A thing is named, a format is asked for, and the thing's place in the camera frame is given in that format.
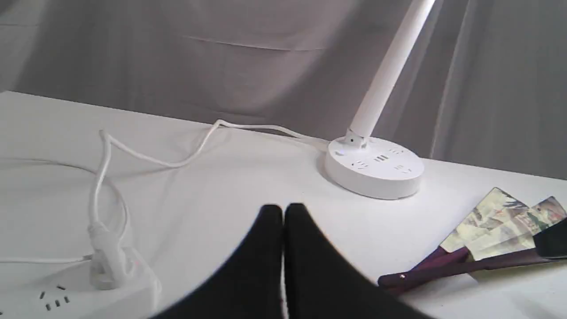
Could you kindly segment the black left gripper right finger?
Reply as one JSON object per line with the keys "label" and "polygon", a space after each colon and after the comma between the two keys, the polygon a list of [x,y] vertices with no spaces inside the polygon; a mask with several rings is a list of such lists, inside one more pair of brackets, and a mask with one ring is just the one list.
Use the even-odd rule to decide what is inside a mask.
{"label": "black left gripper right finger", "polygon": [[291,319],[426,319],[359,273],[327,240],[304,204],[284,218],[285,289]]}

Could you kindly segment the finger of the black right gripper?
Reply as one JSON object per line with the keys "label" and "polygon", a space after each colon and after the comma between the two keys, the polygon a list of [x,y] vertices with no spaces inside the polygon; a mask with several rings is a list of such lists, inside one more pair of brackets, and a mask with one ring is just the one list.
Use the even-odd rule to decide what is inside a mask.
{"label": "finger of the black right gripper", "polygon": [[541,258],[567,258],[567,219],[533,236],[535,250]]}

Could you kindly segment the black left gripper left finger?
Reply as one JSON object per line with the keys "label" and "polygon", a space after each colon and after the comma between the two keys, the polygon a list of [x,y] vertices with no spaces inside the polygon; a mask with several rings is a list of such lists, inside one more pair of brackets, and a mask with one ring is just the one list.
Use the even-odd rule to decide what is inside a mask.
{"label": "black left gripper left finger", "polygon": [[156,319],[282,319],[282,209],[261,207],[233,254]]}

